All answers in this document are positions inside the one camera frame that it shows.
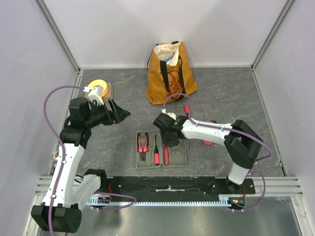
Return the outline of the red phillips screwdriver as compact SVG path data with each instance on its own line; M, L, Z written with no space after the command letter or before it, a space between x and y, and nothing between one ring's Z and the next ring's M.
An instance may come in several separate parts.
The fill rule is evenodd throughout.
M155 150L154 150L155 165L159 165L159 151L157 146L157 136L155 135Z

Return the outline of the red utility knife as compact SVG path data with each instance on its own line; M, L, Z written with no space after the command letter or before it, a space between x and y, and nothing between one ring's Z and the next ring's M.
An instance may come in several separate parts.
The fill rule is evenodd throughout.
M168 166L169 165L169 151L168 151L168 146L163 147L163 156L164 156L164 165Z

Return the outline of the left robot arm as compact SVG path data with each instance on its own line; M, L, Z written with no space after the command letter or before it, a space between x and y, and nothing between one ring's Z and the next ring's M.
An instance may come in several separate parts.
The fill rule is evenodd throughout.
M51 235L56 232L77 232L82 210L91 196L95 192L103 193L108 189L106 172L100 169L87 170L82 182L73 189L77 168L92 135L92 129L100 124L121 123L130 116L130 112L118 106L114 100L109 99L108 102L110 108L105 104L90 102L84 97L70 101L70 115L59 135L60 156L50 186L42 203L31 209L31 216L41 230Z

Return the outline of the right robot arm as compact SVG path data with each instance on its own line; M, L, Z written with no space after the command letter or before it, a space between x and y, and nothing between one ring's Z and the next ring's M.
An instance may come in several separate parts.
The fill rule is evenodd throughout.
M233 124L219 124L195 120L189 115L174 119L160 113L153 125L160 130L164 146L176 146L183 139L197 139L225 147L233 161L225 187L233 194L243 188L244 179L253 168L263 144L263 140L239 119Z

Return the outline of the grey plastic tool case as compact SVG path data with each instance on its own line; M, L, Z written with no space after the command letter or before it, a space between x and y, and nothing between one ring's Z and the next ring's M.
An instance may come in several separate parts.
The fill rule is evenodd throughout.
M141 135L141 144L144 145L145 142L145 132L148 133L149 143L148 143L148 152L146 153L146 161L142 163L140 161L140 155L137 151L137 134ZM159 165L155 165L154 161L154 150L155 150L155 135L157 136L157 147L159 151ZM163 156L163 145L161 140L160 132L157 130L151 131L138 131L135 134L135 167L138 170L144 169L157 169L159 167L166 168L177 168L185 167L188 165L187 149L188 145L185 140L180 140L180 143L174 147L168 147L169 151L169 165L164 165L164 156Z

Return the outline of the red black pliers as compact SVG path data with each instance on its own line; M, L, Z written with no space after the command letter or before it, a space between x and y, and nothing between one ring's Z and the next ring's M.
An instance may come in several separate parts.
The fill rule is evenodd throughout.
M146 153L148 152L148 143L149 143L149 138L148 138L148 133L147 132L145 132L144 145L141 144L141 135L140 135L140 133L137 134L137 151L139 152L140 161L142 163L145 163L145 161L146 161Z

